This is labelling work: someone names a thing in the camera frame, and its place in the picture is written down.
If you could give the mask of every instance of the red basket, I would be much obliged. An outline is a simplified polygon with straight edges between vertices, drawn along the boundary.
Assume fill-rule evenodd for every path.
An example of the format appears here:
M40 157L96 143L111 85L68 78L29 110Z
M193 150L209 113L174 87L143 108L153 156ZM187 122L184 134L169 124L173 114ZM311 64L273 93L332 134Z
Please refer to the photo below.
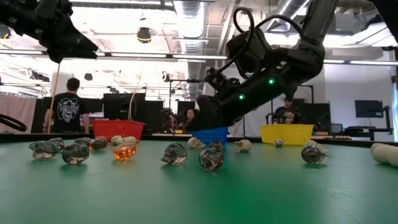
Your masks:
M94 120L93 129L94 136L106 136L106 140L110 142L113 136L135 137L141 139L144 123L137 121L102 121Z

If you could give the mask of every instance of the blue basket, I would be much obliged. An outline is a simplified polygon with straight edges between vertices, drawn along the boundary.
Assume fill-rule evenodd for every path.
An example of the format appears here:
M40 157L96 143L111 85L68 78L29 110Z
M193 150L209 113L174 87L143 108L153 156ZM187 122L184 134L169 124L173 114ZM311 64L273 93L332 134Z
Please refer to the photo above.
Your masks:
M222 144L225 144L227 135L228 127L192 132L193 137L205 144L210 144L213 141L220 141Z

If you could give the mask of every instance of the desk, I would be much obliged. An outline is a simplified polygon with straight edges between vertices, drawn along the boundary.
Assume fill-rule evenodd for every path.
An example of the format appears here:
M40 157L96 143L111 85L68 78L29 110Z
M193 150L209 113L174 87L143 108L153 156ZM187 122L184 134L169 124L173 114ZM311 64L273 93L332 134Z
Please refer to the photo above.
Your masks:
M2 223L396 224L398 169L377 165L368 148L326 146L331 156L311 166L302 147L240 153L229 142L224 165L205 172L196 149L184 165L161 162L171 142L142 140L129 162L109 145L80 166L33 160L30 142L0 144Z

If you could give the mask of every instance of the air duct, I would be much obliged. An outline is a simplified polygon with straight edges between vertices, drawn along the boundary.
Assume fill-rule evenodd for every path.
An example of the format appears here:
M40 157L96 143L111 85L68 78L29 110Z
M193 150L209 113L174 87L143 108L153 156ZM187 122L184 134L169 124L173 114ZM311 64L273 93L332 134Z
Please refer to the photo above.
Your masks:
M205 2L200 1L174 1L178 16L178 34L189 39L202 39L205 37L206 7ZM205 43L200 40L180 41L183 54L201 55L204 53ZM201 63L187 62L187 78L203 79L201 75ZM196 96L197 89L189 86L189 95Z
M93 7L103 9L148 9L174 11L171 0L167 1L94 1L70 0L73 7Z
M310 1L311 0L280 0L278 3L278 8L267 16L279 14L293 19L299 10L306 6ZM287 25L285 21L273 19L264 26L264 32L284 25Z

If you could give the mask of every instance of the black cable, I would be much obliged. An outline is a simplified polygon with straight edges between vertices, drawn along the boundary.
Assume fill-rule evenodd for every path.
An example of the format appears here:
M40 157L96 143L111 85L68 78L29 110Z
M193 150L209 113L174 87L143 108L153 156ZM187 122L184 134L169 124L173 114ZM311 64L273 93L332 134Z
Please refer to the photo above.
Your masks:
M6 116L4 114L0 114L0 123L5 124L6 126L9 126L10 128L14 128L15 130L18 131L26 131L27 126L18 121L17 119L14 119L12 117Z
M300 35L300 38L303 37L303 30L301 29L301 27L296 22L294 22L291 18L282 16L282 15L272 15L266 19L263 19L260 23L257 24L256 28L260 28L260 26L264 25L266 22L270 21L271 19L282 19L283 21L289 23L290 25L292 25L294 27L294 29Z
M248 38L248 40L246 41L244 47L241 49L241 51L239 51L239 53L236 54L227 64L225 64L224 66L222 66L222 67L218 70L219 73L223 72L226 68L228 68L229 66L231 66L232 63L235 62L235 59L236 59L236 58L238 58L241 54L245 53L245 51L247 51L247 49L250 47L251 41L253 40L253 37L254 37L254 18L253 18L253 15L251 14L251 12L249 11L249 9L247 9L247 8L245 8L245 7L238 7L238 8L234 11L234 15L233 15L234 25L235 25L235 27L236 27L236 29L237 29L238 31L240 31L241 33L243 32L243 30L240 28L240 26L239 26L239 24L238 24L238 22L237 22L237 20L236 20L236 17L237 17L237 15L238 15L238 12L240 12L240 11L245 12L245 13L247 14L248 18L249 18L249 21L250 21L250 28L249 28L250 33L249 33L249 38Z

